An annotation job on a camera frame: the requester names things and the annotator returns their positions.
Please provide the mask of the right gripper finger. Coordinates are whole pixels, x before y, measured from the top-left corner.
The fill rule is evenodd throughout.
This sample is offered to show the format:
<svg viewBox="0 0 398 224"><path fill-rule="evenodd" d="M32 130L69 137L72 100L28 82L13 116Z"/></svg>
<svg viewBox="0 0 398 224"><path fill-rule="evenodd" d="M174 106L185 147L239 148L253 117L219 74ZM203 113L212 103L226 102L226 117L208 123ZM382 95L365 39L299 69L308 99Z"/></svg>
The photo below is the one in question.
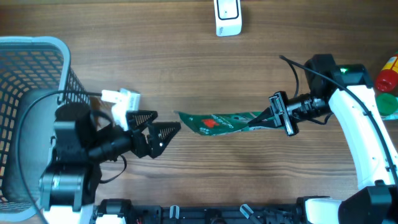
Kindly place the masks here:
<svg viewBox="0 0 398 224"><path fill-rule="evenodd" d="M276 125L274 120L264 120L253 123L252 121L248 123L248 128L250 130L257 129L282 129L282 125Z"/></svg>
<svg viewBox="0 0 398 224"><path fill-rule="evenodd" d="M248 124L260 124L265 121L268 121L268 119L273 119L274 115L270 107L266 108L263 112L261 112L258 116L256 116L254 119L252 119Z"/></svg>

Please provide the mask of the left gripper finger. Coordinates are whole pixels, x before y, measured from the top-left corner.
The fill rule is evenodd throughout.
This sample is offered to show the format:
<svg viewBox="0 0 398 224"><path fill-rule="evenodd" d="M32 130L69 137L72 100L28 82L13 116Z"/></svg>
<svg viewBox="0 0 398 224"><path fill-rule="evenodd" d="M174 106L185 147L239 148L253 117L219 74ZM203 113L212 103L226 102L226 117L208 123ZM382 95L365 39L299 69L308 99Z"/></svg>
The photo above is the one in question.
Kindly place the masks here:
<svg viewBox="0 0 398 224"><path fill-rule="evenodd" d="M133 131L145 130L147 124L153 122L157 117L158 113L156 111L149 110L128 111L126 113L128 128Z"/></svg>
<svg viewBox="0 0 398 224"><path fill-rule="evenodd" d="M153 149L165 149L173 137L180 131L179 122L158 122L148 125L148 141Z"/></svg>

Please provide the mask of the green 3M gloves package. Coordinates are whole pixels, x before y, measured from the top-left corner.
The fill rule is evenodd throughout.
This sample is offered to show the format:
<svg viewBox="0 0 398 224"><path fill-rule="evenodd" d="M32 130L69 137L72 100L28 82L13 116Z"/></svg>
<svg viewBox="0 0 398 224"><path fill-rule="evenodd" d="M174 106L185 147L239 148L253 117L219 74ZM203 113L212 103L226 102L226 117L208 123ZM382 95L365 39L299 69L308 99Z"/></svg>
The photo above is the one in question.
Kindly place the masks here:
<svg viewBox="0 0 398 224"><path fill-rule="evenodd" d="M254 131L248 128L248 122L258 116L260 111L230 114L188 114L176 112L181 122L194 133L201 136L218 136L230 133Z"/></svg>

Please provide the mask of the green lid jar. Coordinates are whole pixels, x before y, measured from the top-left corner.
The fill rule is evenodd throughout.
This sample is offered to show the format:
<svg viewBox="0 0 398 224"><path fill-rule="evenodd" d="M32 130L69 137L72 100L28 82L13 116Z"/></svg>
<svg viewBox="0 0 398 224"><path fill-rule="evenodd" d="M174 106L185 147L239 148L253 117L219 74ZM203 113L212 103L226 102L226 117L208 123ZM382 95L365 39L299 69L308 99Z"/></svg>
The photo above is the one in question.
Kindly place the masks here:
<svg viewBox="0 0 398 224"><path fill-rule="evenodd" d="M381 93L376 97L376 105L383 120L397 120L397 97Z"/></svg>

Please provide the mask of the yellow red sauce bottle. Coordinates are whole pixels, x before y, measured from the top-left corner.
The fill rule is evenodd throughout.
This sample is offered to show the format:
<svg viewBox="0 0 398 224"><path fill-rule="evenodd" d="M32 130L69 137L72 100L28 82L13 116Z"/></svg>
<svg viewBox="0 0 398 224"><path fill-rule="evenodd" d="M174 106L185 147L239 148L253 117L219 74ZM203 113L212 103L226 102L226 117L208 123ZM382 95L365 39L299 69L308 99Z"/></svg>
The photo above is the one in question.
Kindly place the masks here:
<svg viewBox="0 0 398 224"><path fill-rule="evenodd" d="M397 87L397 52L386 62L375 81L381 92L392 92Z"/></svg>

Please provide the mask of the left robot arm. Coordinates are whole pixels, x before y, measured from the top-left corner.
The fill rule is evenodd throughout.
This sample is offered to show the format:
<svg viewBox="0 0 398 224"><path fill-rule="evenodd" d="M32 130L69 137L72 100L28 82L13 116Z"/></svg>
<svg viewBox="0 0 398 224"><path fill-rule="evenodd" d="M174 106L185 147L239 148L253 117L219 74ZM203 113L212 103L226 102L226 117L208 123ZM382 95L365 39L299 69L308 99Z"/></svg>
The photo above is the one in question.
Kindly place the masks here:
<svg viewBox="0 0 398 224"><path fill-rule="evenodd" d="M110 121L97 129L95 118ZM83 103L70 103L55 112L52 158L39 180L40 205L49 223L89 223L96 189L105 183L100 165L126 152L138 158L159 157L180 131L179 122L155 122L156 111L128 111L127 125Z"/></svg>

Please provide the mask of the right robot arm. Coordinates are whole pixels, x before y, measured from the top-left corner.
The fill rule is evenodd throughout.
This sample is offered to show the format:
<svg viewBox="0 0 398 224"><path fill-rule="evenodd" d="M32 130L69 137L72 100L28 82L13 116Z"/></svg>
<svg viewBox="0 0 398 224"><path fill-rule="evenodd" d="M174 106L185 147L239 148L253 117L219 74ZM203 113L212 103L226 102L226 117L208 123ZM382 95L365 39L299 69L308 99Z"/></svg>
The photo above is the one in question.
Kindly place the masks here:
<svg viewBox="0 0 398 224"><path fill-rule="evenodd" d="M298 123L334 115L354 161L358 191L346 200L302 197L300 220L306 223L397 223L397 151L378 112L373 83L361 64L338 65L330 54L316 54L291 68L305 71L309 93L289 98L284 91L269 97L269 107L250 127L299 132Z"/></svg>

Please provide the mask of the white barcode scanner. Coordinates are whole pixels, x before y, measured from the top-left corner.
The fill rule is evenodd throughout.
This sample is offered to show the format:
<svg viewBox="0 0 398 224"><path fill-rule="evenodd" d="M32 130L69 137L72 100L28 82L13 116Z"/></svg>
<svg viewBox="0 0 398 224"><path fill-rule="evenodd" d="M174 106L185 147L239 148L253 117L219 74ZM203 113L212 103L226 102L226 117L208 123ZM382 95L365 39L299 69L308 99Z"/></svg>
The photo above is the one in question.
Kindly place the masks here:
<svg viewBox="0 0 398 224"><path fill-rule="evenodd" d="M240 0L214 0L216 35L228 37L239 35L243 19Z"/></svg>

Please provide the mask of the grey plastic shopping basket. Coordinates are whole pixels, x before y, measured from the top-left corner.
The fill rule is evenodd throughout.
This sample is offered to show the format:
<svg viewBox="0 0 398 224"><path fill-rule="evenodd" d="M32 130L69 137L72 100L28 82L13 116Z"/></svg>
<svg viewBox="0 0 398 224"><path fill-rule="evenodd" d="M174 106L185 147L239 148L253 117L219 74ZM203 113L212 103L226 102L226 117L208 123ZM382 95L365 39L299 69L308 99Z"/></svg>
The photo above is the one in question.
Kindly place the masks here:
<svg viewBox="0 0 398 224"><path fill-rule="evenodd" d="M55 37L1 37L1 221L20 222L40 202L39 179L51 160L55 111L90 104Z"/></svg>

